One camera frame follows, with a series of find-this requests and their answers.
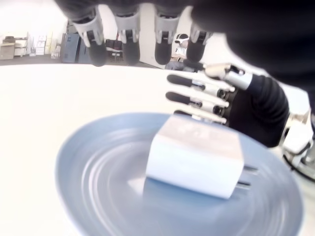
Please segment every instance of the metal prong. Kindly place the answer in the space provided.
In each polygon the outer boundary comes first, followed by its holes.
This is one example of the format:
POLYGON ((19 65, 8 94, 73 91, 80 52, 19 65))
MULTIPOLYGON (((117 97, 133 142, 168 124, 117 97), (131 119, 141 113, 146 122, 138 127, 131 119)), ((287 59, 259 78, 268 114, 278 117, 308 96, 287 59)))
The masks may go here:
POLYGON ((251 184, 248 182, 241 182, 238 181, 236 184, 236 188, 241 188, 241 189, 245 189, 245 190, 249 190, 250 189, 251 184))
POLYGON ((257 175, 258 174, 258 169, 252 166, 244 166, 243 171, 252 174, 252 175, 257 175))

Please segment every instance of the desk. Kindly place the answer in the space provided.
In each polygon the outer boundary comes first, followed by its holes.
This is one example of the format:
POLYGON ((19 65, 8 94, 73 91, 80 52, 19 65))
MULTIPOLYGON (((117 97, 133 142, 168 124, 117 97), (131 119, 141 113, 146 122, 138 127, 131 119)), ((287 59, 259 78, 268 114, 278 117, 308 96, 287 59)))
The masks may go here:
MULTIPOLYGON (((182 109, 166 100, 169 90, 197 93, 170 85, 170 71, 150 68, 41 64, 2 66, 0 73, 10 75, 0 78, 1 236, 78 236, 54 179, 57 152, 65 139, 104 116, 182 109)), ((206 80, 200 73, 175 73, 206 80)), ((291 87, 285 91, 292 111, 308 109, 305 93, 291 87)), ((297 178, 306 208, 301 236, 314 236, 315 185, 297 178)))

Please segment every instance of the white power adapter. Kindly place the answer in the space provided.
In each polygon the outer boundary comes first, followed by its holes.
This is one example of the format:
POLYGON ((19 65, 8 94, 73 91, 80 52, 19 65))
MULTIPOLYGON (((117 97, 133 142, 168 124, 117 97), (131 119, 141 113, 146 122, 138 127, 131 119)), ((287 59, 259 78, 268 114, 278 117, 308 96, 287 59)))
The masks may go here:
POLYGON ((228 199, 243 167, 236 132, 171 116, 152 141, 146 176, 228 199))

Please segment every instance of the white robot part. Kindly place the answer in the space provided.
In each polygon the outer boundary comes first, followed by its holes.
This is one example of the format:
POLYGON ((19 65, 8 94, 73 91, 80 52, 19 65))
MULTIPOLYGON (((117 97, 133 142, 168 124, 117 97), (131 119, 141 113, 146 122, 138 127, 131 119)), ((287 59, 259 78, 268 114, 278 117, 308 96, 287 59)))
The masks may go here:
POLYGON ((171 116, 153 139, 146 176, 228 199, 243 168, 237 133, 171 116))
POLYGON ((283 149, 301 155, 313 144, 313 132, 307 124, 294 120, 283 142, 283 149))

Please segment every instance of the robot finger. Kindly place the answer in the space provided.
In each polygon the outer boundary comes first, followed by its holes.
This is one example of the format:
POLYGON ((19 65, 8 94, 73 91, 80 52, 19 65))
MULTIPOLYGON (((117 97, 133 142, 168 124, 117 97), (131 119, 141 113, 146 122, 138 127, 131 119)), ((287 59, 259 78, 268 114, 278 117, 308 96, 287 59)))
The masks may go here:
POLYGON ((223 124, 223 125, 226 123, 226 119, 219 117, 219 116, 205 117, 205 116, 200 115, 200 114, 196 114, 196 113, 191 114, 191 113, 184 112, 181 110, 174 111, 174 114, 189 116, 193 119, 200 120, 200 121, 203 121, 206 123, 217 123, 217 124, 223 124))
POLYGON ((211 79, 225 81, 236 88, 247 91, 252 96, 261 93, 266 78, 263 75, 249 73, 230 63, 205 65, 184 60, 184 64, 190 68, 203 71, 211 79))
POLYGON ((215 114, 219 117, 221 117, 224 113, 224 109, 229 106, 229 103, 225 101, 223 101, 222 103, 214 103, 195 97, 188 97, 176 92, 167 92, 165 96, 170 101, 186 104, 195 109, 215 114))
POLYGON ((208 95, 218 97, 225 101, 228 99, 229 94, 234 91, 233 87, 222 88, 216 85, 212 85, 210 83, 205 83, 195 79, 188 79, 183 76, 174 74, 168 75, 167 80, 171 84, 190 87, 193 88, 194 90, 201 91, 208 95))

